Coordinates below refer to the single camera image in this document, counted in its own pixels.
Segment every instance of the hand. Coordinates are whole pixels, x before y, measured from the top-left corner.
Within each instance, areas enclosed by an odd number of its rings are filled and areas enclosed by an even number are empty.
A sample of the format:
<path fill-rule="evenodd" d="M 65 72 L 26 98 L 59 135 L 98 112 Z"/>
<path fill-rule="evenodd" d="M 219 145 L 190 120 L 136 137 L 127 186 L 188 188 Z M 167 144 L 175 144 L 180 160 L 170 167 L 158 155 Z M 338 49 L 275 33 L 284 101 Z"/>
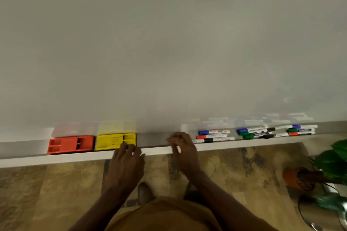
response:
<path fill-rule="evenodd" d="M 145 154 L 133 144 L 122 143 L 110 161 L 105 180 L 105 189 L 131 193 L 143 177 Z"/>
<path fill-rule="evenodd" d="M 196 147 L 185 132 L 175 132 L 168 138 L 173 152 L 173 161 L 187 178 L 201 172 Z"/>

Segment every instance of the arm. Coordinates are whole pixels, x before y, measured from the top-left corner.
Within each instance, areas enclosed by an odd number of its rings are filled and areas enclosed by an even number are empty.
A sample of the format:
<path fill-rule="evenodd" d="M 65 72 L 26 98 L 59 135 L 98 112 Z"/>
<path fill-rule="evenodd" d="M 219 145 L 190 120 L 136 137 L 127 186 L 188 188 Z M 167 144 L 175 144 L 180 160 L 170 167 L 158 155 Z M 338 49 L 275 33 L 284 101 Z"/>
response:
<path fill-rule="evenodd" d="M 175 163 L 210 205 L 222 228 L 233 231 L 276 230 L 253 215 L 202 172 L 196 147 L 188 134 L 174 133 L 168 141 L 171 143 Z"/>
<path fill-rule="evenodd" d="M 105 192 L 68 231 L 105 230 L 143 177 L 144 156 L 140 148 L 122 143 L 110 161 Z"/>

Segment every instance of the left hand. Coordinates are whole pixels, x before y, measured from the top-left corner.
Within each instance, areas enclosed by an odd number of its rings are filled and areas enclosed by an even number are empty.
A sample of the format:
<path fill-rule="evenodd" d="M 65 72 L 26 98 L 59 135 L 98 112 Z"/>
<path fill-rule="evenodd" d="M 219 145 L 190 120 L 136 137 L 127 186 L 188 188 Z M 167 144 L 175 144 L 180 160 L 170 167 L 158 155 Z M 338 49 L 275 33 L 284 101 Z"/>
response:
<path fill-rule="evenodd" d="M 105 190 L 116 189 L 130 194 L 143 177 L 144 165 L 145 154 L 141 155 L 141 149 L 133 144 L 122 143 L 110 161 Z"/>

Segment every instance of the right hand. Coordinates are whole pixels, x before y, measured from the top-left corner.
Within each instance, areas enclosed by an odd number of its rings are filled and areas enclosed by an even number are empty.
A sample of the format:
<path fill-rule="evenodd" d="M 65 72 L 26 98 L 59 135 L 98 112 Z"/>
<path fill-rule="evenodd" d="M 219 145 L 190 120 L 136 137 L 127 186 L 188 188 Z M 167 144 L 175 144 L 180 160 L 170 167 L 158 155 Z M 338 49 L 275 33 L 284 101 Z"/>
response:
<path fill-rule="evenodd" d="M 201 172 L 197 150 L 189 134 L 175 132 L 168 138 L 168 142 L 171 143 L 174 155 L 173 161 L 186 177 L 189 178 Z"/>

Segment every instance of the forearm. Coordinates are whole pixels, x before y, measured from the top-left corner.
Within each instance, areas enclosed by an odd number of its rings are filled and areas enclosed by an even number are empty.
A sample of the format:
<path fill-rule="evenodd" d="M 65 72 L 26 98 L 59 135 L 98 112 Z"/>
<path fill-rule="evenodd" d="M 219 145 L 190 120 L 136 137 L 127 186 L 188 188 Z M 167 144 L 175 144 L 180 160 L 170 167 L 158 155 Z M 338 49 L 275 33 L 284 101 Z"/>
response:
<path fill-rule="evenodd" d="M 217 220 L 225 225 L 224 228 L 233 231 L 275 230 L 216 185 L 204 172 L 189 176 L 188 179 L 209 204 Z"/>
<path fill-rule="evenodd" d="M 124 191 L 120 188 L 107 189 L 68 231 L 105 230 L 129 194 L 129 191 Z"/>

